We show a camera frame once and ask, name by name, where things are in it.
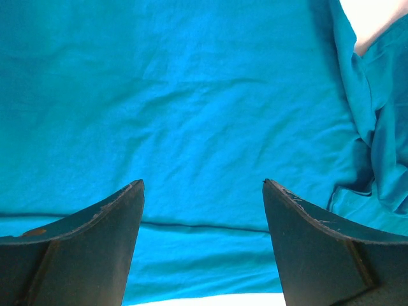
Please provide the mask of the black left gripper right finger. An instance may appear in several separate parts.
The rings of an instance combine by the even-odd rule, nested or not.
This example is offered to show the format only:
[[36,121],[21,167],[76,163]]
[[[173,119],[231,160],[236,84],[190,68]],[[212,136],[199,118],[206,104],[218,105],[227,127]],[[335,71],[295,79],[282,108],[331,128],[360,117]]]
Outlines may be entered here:
[[266,179],[263,201],[287,305],[407,305],[407,237],[344,219]]

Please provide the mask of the teal t shirt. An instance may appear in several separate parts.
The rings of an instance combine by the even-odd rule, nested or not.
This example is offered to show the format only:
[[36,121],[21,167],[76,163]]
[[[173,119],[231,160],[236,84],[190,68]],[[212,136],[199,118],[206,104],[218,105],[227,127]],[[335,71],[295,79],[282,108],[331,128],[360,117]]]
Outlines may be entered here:
[[2,1],[1,234],[133,180],[124,303],[281,289],[276,180],[407,234],[406,1]]

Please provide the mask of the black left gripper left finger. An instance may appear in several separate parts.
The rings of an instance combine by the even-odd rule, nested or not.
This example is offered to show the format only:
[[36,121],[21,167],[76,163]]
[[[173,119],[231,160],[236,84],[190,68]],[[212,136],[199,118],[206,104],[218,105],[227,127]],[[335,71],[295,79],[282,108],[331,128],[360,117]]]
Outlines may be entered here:
[[121,305],[144,203],[136,180],[58,221],[1,237],[1,305]]

